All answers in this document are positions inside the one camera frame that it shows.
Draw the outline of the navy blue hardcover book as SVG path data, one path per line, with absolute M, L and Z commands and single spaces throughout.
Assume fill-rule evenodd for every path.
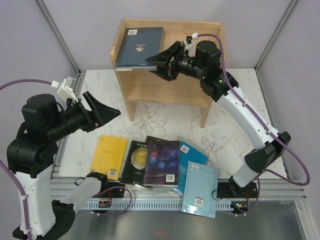
M 114 69 L 118 72 L 157 70 L 146 59 L 160 52 L 163 32 L 163 27 L 127 28 Z

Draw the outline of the dark purple planets book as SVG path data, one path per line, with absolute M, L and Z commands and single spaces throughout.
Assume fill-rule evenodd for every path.
M 148 136 L 143 184 L 148 187 L 177 187 L 180 165 L 180 141 Z

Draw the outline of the blue Jules Verne book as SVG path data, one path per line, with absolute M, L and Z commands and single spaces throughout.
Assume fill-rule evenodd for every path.
M 185 142 L 182 137 L 179 137 L 178 140 L 180 141 L 178 186 L 172 187 L 172 189 L 183 196 L 187 177 L 188 162 L 191 161 L 206 165 L 209 157 L 202 151 L 199 151 L 197 148 L 194 148 L 192 145 Z

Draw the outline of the light blue thin book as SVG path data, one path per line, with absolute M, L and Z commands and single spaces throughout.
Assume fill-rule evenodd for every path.
M 215 218 L 220 170 L 189 161 L 183 193 L 183 213 Z

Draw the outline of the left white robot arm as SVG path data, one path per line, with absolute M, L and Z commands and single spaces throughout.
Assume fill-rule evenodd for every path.
M 21 109 L 24 121 L 6 152 L 8 169 L 22 188 L 21 223 L 12 233 L 17 239 L 57 240 L 71 229 L 76 213 L 90 198 L 109 193 L 107 175 L 93 171 L 69 196 L 51 198 L 58 141 L 78 130 L 94 131 L 120 115 L 89 92 L 83 98 L 89 109 L 80 99 L 68 100 L 67 107 L 61 108 L 47 93 L 30 97 Z

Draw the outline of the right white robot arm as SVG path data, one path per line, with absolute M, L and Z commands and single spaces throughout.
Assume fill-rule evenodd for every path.
M 246 102 L 238 82 L 230 73 L 223 72 L 221 51 L 213 41 L 198 42 L 194 56 L 176 41 L 168 49 L 148 57 L 146 62 L 155 65 L 155 75 L 166 81 L 175 80 L 179 74 L 198 79 L 203 92 L 222 106 L 249 137 L 254 149 L 245 155 L 244 164 L 228 180 L 232 196 L 244 194 L 247 185 L 283 154 L 291 136 L 269 125 Z

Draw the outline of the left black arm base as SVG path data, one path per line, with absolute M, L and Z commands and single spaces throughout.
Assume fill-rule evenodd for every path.
M 124 184 L 121 184 L 119 182 L 109 182 L 107 185 L 107 189 L 108 188 L 112 188 L 112 187 L 125 187 Z M 105 198 L 107 200 L 109 200 L 110 198 L 123 198 L 125 193 L 125 190 L 122 188 L 114 188 L 111 191 L 105 192 L 101 195 L 99 195 L 99 198 Z

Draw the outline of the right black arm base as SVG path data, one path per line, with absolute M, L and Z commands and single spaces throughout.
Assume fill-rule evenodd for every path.
M 251 182 L 246 187 L 230 187 L 228 182 L 219 182 L 216 196 L 218 199 L 256 198 L 258 196 L 258 186 L 255 182 Z

